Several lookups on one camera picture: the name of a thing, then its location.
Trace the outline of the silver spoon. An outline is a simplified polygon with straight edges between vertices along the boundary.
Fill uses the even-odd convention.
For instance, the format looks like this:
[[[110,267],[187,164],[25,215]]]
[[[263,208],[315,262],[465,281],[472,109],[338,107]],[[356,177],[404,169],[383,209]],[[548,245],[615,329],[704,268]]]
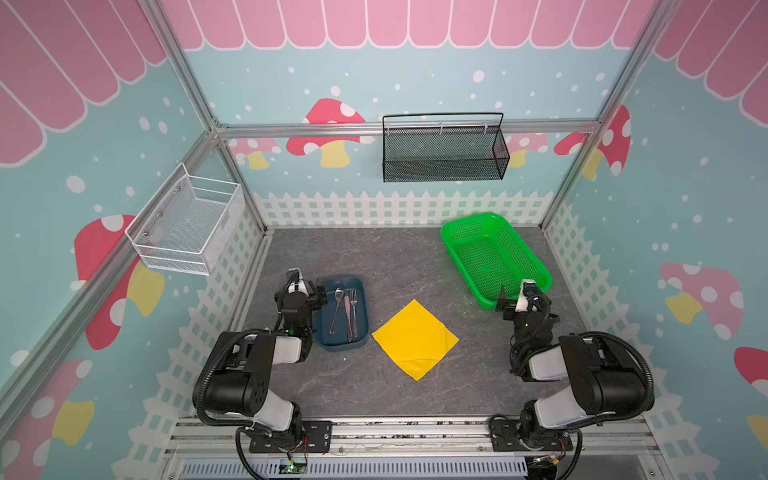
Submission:
[[[335,309],[334,309],[334,315],[332,317],[331,324],[330,324],[330,327],[329,327],[329,334],[330,335],[333,335],[335,333],[335,331],[336,331],[336,323],[337,323],[337,318],[338,318],[338,314],[339,314],[339,309],[340,309],[340,306],[342,304],[342,301],[344,300],[344,297],[345,297],[344,289],[341,288],[341,287],[337,287],[334,290]]]

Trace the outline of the silver knife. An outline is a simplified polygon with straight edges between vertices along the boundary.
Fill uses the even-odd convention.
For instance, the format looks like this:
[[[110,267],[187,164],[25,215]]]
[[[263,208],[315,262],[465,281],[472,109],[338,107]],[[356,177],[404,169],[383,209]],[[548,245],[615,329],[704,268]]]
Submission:
[[[345,296],[344,296],[344,305],[345,305],[345,313],[346,313],[346,322],[347,322],[347,342],[351,343],[354,340],[354,328],[353,328],[353,316],[352,316],[352,306],[351,306],[351,291],[345,290]]]

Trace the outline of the silver fork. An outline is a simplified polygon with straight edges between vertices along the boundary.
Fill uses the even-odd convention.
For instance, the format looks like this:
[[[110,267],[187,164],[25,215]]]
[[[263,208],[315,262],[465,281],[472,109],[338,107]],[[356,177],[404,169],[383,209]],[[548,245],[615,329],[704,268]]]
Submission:
[[[349,300],[350,300],[350,331],[351,331],[351,337],[353,341],[356,341],[358,338],[358,327],[357,327],[357,304],[358,304],[358,294],[355,289],[352,289],[349,293]]]

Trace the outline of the yellow paper napkin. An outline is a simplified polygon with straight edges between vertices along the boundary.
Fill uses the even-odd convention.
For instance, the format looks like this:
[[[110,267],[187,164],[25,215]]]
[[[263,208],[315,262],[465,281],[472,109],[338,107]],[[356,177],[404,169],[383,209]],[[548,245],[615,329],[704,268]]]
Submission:
[[[387,356],[415,381],[420,381],[459,342],[459,338],[417,300],[408,303],[372,336]]]

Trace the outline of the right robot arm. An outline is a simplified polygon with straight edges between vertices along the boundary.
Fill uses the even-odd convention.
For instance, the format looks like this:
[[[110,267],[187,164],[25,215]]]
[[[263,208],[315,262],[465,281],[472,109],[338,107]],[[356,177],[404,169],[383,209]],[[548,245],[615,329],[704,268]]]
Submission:
[[[653,373],[637,348],[600,331],[555,338],[559,316],[535,281],[522,281],[515,300],[501,289],[496,309],[514,325],[510,373],[529,383],[568,385],[526,402],[516,420],[492,416],[489,431],[495,450],[567,450],[576,430],[633,419],[653,407]]]

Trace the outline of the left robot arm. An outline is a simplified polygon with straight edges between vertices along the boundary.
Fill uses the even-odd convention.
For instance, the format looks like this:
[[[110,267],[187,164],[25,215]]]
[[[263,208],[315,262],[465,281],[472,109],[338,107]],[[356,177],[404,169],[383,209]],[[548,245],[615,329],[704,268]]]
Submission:
[[[192,395],[198,419],[208,426],[238,427],[289,450],[307,437],[300,407],[270,389],[275,365],[307,360],[313,345],[313,314],[327,304],[325,290],[298,268],[286,272],[274,296],[273,328],[221,333]]]

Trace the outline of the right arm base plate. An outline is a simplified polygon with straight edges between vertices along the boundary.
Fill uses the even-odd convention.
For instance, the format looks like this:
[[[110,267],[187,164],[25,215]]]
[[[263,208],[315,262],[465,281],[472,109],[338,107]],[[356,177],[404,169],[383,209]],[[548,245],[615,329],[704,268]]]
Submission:
[[[538,426],[523,427],[514,419],[494,417],[489,420],[488,432],[494,452],[570,452],[573,443],[563,430],[546,430]]]

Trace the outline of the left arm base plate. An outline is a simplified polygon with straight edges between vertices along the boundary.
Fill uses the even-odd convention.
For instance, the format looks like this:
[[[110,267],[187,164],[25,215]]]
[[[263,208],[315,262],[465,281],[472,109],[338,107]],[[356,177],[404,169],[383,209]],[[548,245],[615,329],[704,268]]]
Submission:
[[[285,432],[273,433],[271,437],[257,433],[249,440],[248,451],[254,454],[325,454],[330,451],[332,433],[331,421],[304,420],[298,429],[291,427]]]

